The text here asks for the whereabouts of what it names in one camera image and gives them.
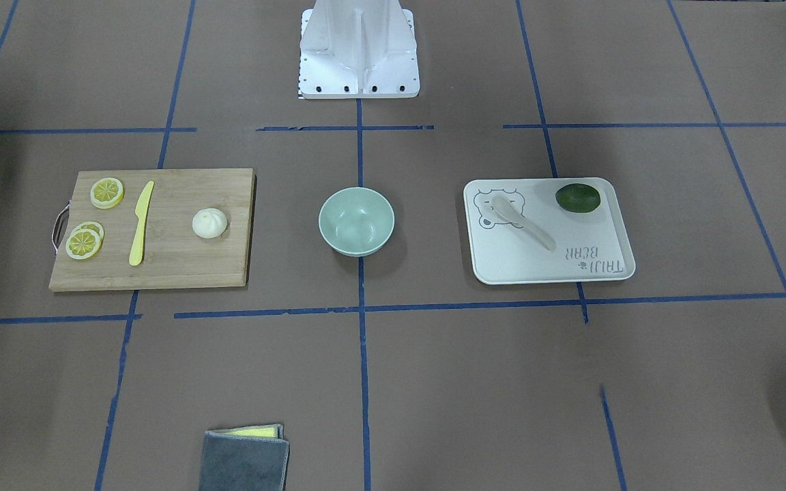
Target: lemon slice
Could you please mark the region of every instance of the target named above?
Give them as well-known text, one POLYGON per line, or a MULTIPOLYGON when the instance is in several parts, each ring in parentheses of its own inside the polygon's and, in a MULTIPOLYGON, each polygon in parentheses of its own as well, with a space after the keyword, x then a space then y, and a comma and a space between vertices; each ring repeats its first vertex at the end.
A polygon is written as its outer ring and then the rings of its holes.
POLYGON ((113 208, 122 200, 123 183, 114 177, 103 177, 90 188, 90 203, 96 208, 113 208))
POLYGON ((99 252, 99 248, 102 246, 102 239, 99 238, 99 234, 95 230, 82 228, 72 230, 68 239, 65 240, 65 244, 65 251, 68 253, 68 257, 72 258, 72 260, 81 261, 88 260, 88 258, 95 256, 96 252, 99 252))
POLYGON ((81 224, 78 224, 78 226, 72 229, 72 233, 78 232, 78 230, 81 229, 92 230, 93 232, 99 234, 99 240, 105 239, 105 229, 102 228, 102 224, 99 222, 83 222, 81 224))

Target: yellow plastic knife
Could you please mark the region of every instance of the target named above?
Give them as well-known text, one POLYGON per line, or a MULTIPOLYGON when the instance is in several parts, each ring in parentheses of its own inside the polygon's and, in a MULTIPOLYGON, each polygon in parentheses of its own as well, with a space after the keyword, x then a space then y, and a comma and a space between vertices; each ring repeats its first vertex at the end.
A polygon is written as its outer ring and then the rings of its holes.
POLYGON ((140 265, 144 259, 144 227, 147 224, 147 206, 150 206, 150 193, 154 190, 154 182, 147 181, 138 204, 135 205, 135 215, 138 217, 138 226, 135 227, 135 238, 132 239, 132 249, 129 250, 129 264, 140 265))

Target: cutting board handle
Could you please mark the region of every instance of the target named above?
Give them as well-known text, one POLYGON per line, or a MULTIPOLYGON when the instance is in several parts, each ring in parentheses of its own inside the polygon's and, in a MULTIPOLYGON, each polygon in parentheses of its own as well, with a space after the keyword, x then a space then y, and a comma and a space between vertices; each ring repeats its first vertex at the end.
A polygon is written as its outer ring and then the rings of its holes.
POLYGON ((53 243, 53 254, 59 254, 59 243, 62 242, 63 239, 63 227, 66 226, 66 220, 68 220, 68 209, 69 206, 72 205, 72 200, 68 200, 68 204, 65 205, 63 211, 59 212, 57 215, 57 221, 53 223, 53 231, 50 233, 50 242, 53 243))

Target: light green bowl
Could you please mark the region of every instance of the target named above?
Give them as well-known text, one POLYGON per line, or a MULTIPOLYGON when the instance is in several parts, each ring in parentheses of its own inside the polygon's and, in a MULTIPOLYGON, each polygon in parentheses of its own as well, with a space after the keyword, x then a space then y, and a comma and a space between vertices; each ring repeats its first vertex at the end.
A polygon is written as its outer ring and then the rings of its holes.
POLYGON ((381 193, 347 188, 331 195, 317 218, 323 239, 337 252, 359 258, 387 242, 396 223, 393 207, 381 193))

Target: lime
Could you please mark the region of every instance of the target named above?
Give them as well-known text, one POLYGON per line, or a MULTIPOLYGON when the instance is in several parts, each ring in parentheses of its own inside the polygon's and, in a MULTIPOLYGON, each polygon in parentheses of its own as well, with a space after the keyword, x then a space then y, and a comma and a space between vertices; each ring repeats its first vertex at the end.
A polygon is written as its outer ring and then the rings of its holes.
POLYGON ((90 188, 90 203, 96 208, 113 208, 122 200, 123 183, 114 177, 103 177, 90 188))
POLYGON ((78 224, 78 226, 72 229, 72 233, 78 232, 81 229, 90 229, 93 232, 99 234, 99 240, 105 239, 105 229, 102 228, 102 224, 99 222, 83 222, 78 224))
POLYGON ((99 234, 90 229, 72 230, 65 240, 65 251, 72 260, 88 260, 96 255, 102 246, 99 234))
POLYGON ((557 204, 565 211, 587 213, 598 208, 602 199, 593 186, 582 183, 571 183, 556 192, 557 204))

